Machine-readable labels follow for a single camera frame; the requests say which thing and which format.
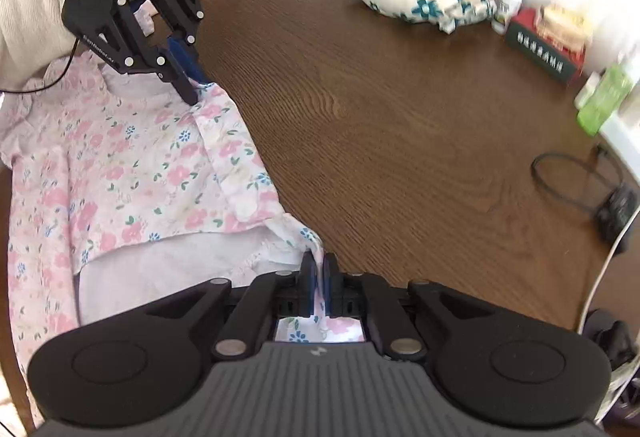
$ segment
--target black wire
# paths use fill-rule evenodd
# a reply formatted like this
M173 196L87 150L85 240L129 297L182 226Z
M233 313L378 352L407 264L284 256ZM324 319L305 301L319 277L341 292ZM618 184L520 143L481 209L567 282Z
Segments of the black wire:
M611 164L611 166L613 166L616 174L618 175L618 184L611 182L601 173L596 172L596 170L594 170L586 162L578 158L575 158L571 155L568 155L566 153L560 153L560 152L543 153L538 155L535 159L533 159L533 162L531 163L531 176L533 177L533 180L536 182L536 184L540 186L544 191L549 193L550 195L554 196L555 198L558 198L559 200L563 200L564 202L567 202L582 211L586 211L589 214L594 214L598 210L598 207L588 206L583 202L580 202L580 200L575 200L574 198L567 197L566 195L561 194L560 192L556 191L551 186L549 186L549 184L547 184L545 180L540 176L540 173L538 172L538 164L540 164L540 162L542 162L543 160L550 159L550 158L569 161L583 168L588 174L593 175L597 180L602 182L602 184L609 187L611 191L615 191L619 189L624 182L624 176L622 173L622 169L620 168L620 165L618 165L616 160L613 159L609 151L604 146L598 146L598 153L602 153L607 158L607 160L609 160L609 163Z
M69 70L69 67L71 66L71 61L73 61L73 58L76 55L76 49L78 48L78 43L79 43L79 40L76 38L76 42L74 43L74 48L72 49L71 54L69 56L69 61L66 62L65 70L62 71L62 74L60 74L58 79L53 83L49 83L47 86L43 86L42 88L36 88L35 90L24 90L23 92L15 92L12 90L2 90L1 92L4 92L5 94L35 94L36 92L42 92L43 90L47 90L48 88L51 88L53 85L60 83L60 81L62 81L62 78L65 77L67 71Z
M0 421L0 425L2 425L2 428L4 428L9 435L11 435L12 437L15 437L15 433L9 430L2 421Z

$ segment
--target floral shirt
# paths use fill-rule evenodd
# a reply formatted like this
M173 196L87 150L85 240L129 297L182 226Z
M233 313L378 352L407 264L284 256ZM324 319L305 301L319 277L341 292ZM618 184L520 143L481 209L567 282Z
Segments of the floral shirt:
M97 63L88 52L52 89L6 96L2 107L0 156L14 170L10 317L23 370L44 341L78 326L73 275L118 247L265 225L322 258L316 234L284 212L222 88L201 89L193 107L174 91L126 99L108 91Z

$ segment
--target green object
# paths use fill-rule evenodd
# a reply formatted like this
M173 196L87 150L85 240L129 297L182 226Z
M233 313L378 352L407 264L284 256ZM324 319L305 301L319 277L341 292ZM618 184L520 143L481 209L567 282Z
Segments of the green object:
M633 52L623 63L609 67L593 96L578 112L578 124L587 134L596 135L604 122L636 86L640 79L639 67L639 51Z

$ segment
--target cream colored sleeve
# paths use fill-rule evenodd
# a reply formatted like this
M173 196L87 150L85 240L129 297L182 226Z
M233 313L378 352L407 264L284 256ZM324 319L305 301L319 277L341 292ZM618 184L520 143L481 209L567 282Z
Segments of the cream colored sleeve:
M65 0L0 0L0 90L20 90L34 72L69 54Z

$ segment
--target wooden table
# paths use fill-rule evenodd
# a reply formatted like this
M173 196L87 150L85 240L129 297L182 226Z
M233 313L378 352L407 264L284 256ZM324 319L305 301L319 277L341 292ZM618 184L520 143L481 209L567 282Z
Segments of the wooden table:
M379 16L360 0L202 4L202 65L238 103L284 207L318 232L343 269L394 285L426 277L575 325L607 247L588 217L540 194L529 174L547 150L590 156L595 141L575 122L575 89L486 23L447 36ZM546 171L558 187L604 195L580 172ZM7 217L10 181L2 179ZM597 303L638 327L632 244ZM6 350L6 321L0 329ZM12 391L24 413L24 390Z

